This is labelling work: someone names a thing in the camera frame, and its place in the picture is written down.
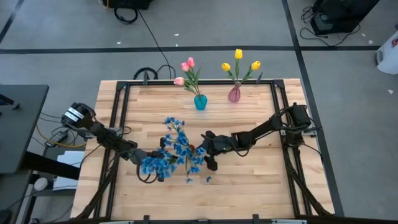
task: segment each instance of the glass vase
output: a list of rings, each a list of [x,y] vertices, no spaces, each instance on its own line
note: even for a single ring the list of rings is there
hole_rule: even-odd
[[[197,110],[204,110],[207,104],[207,97],[205,95],[195,96],[194,102]]]
[[[228,93],[228,100],[232,103],[236,103],[241,99],[241,82],[235,82],[234,88]]]

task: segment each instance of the yellow tulip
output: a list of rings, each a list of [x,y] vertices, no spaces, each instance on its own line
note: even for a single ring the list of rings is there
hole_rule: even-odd
[[[251,70],[253,70],[253,71],[258,70],[260,68],[260,65],[261,65],[261,62],[259,62],[259,61],[253,62],[253,64],[251,64]]]
[[[243,58],[242,49],[236,49],[236,50],[235,50],[235,58],[236,58],[236,59],[242,59],[242,58]]]
[[[221,68],[223,68],[224,71],[228,72],[229,70],[231,70],[231,66],[228,63],[223,63],[221,65]]]

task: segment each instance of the tulip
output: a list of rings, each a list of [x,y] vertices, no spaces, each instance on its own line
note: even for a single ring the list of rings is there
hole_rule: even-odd
[[[236,49],[236,50],[235,50],[235,58],[236,58],[236,59],[242,59],[242,58],[243,58],[242,49]]]
[[[223,68],[224,71],[228,72],[229,70],[231,70],[231,66],[228,63],[223,63],[221,65],[221,68]]]
[[[182,77],[174,78],[174,85],[184,85],[185,79]]]
[[[189,65],[189,67],[193,68],[195,66],[195,61],[193,60],[192,57],[188,58],[187,64]]]
[[[181,69],[184,72],[187,72],[187,71],[189,71],[189,65],[186,62],[184,62],[184,63],[181,64]]]
[[[251,64],[251,70],[255,71],[258,70],[260,68],[261,62],[259,61],[255,61],[253,62],[253,64]]]

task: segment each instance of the wooden tabletop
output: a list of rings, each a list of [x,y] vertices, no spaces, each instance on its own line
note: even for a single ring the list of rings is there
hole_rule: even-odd
[[[285,79],[284,82],[290,105],[293,102],[307,104],[300,79]],[[102,81],[99,87],[95,111],[98,120],[105,125],[109,124],[116,83]],[[132,86],[126,114],[126,126],[132,128],[132,133],[124,138],[137,142],[139,148],[152,151],[159,146],[162,136],[173,134],[163,122],[166,117],[174,116],[185,120],[190,143],[198,146],[203,140],[200,134],[207,130],[217,135],[250,131],[275,113],[269,85],[243,85],[238,103],[230,103],[227,99],[232,87],[200,85],[208,104],[205,111],[197,111],[194,95],[180,86]],[[122,100],[123,93],[116,124],[119,124]],[[317,149],[315,138],[304,136],[304,140]],[[88,141],[86,154],[96,146],[95,140]],[[320,155],[306,146],[301,146],[300,150],[308,188],[324,208],[333,213]],[[71,217],[77,216],[97,191],[103,156],[104,149],[100,148],[83,163]],[[150,215],[151,220],[249,219],[253,214],[259,214],[260,218],[294,217],[279,133],[259,140],[246,157],[230,152],[216,157],[216,161],[216,172],[208,170],[204,164],[199,174],[190,175],[193,182],[189,184],[185,183],[185,169],[181,166],[164,182],[144,184],[136,177],[136,166],[121,160],[112,220],[142,220],[144,215]],[[296,189],[300,211],[304,214],[300,189]],[[101,207],[103,215],[105,200],[106,197]]]

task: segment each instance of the pink vase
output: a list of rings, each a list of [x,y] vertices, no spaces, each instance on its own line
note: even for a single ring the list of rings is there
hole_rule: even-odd
[[[232,103],[236,103],[241,99],[241,82],[235,82],[234,88],[228,93],[228,100]]]

